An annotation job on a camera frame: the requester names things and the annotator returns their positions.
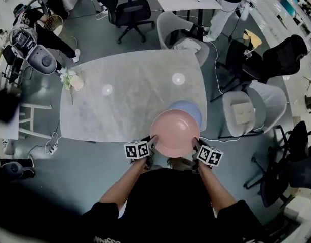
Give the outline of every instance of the forearm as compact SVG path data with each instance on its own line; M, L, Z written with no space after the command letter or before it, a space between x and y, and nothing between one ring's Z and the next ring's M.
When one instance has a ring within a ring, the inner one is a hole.
M221 185L209 166L199 161L199 172L216 213L236 203L232 195Z
M146 159L135 161L125 174L102 196L101 203L116 203L118 209L124 205L134 184L143 172Z

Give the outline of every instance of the pink bowl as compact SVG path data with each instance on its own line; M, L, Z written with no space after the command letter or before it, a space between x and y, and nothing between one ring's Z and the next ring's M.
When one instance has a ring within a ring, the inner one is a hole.
M159 114L151 126L151 137L158 135L156 150L167 157L183 157L193 149L193 138L200 130L195 119L183 110L172 109Z

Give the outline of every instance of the tabletop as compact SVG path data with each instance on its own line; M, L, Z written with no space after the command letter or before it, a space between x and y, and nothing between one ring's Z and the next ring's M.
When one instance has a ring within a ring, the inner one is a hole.
M158 0L164 11L182 11L194 9L222 9L216 0Z
M63 89L62 136L127 142L150 135L154 119L175 101L194 102L206 128L207 102L200 66L188 50L149 50L96 59L72 68L81 90Z

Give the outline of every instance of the white chair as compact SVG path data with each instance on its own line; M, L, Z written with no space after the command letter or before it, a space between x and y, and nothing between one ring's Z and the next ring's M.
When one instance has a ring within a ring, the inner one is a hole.
M251 112L250 121L245 124L237 125L232 105L251 102L251 99L242 91L227 92L222 97L223 111L227 128L232 136L220 136L219 138L256 136L266 133L285 113L287 100L283 90L279 87L267 85L258 81L252 81L248 89L255 90L263 100L266 111L263 126L259 130L253 130L256 123L254 108L253 112Z
M167 36L171 34L173 31L188 29L190 30L190 32L192 32L193 28L195 27L196 26L194 23L181 19L172 12L166 11L161 13L157 18L157 31L161 49L163 50L169 49L169 47L165 43L165 40ZM172 48L174 48L175 45L181 43L184 39L187 39L187 37L178 40L172 46ZM201 46L201 49L195 53L195 56L198 60L199 65L202 66L208 57L210 48L204 42L201 42L191 37L189 37L189 39L193 40L194 42L196 42L198 45Z

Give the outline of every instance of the gray floor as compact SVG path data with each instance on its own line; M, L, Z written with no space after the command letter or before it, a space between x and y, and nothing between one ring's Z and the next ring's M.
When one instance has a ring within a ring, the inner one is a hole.
M161 8L156 0L148 1L152 10ZM79 0L75 9L71 11L70 18L72 19L65 21L68 33L77 38L81 49L80 61L77 64L118 53L160 48L157 31L150 25L140 28L147 37L146 43L141 42L140 36L135 31L130 31L123 38L122 44L118 45L116 39L124 28L117 29L109 23L107 17L96 20L95 15L90 15L94 11L90 0ZM155 21L159 13L160 11L153 12L151 18ZM212 13L212 10L204 12L204 25L210 24ZM186 12L178 12L178 14L185 15ZM236 16L232 15L223 33L230 34L236 21ZM251 16L246 22L238 23L233 38L242 37L245 28L263 40L263 44L256 50L258 53L262 54L268 49L267 42ZM214 44L218 50L218 61L225 62L229 45L227 38L221 35ZM216 51L211 44L209 47L210 55L202 66L208 103L207 129L202 136L216 139L224 123L224 116L220 100L210 103L213 94L217 95L218 90L214 69ZM74 66L74 63L66 59L66 65L71 67ZM230 76L226 70L220 69L218 70L218 79L221 84L224 84L230 79ZM275 78L271 82L285 89L281 78ZM52 134L57 128L61 90L62 83L56 75L43 76L36 72L33 73L32 80L24 85L26 102L52 105L53 107L51 111L36 110L36 131ZM286 131L292 128L289 106L279 123ZM45 145L45 143L45 139L33 136L28 136L25 140L19 139L16 142L16 157L26 158L31 148L35 145ZM265 208L261 197L257 195L259 187L247 191L243 188L243 184L250 177L258 174L258 168L250 162L251 157L256 154L265 164L267 148L275 143L276 138L273 131L258 137L242 138L237 142L211 142L213 146L224 152L220 166L213 168L214 173L237 200L244 199L248 203L262 223L269 221L278 213L281 202L278 201L273 206ZM98 201L100 196L129 167L129 162L124 158L122 143L92 144L61 138L58 150L53 156L45 154L44 147L35 148L31 154L36 159L36 177L22 181L22 183L45 197L80 213L87 211L94 202ZM157 164L163 165L165 161L166 159L161 156L155 158Z

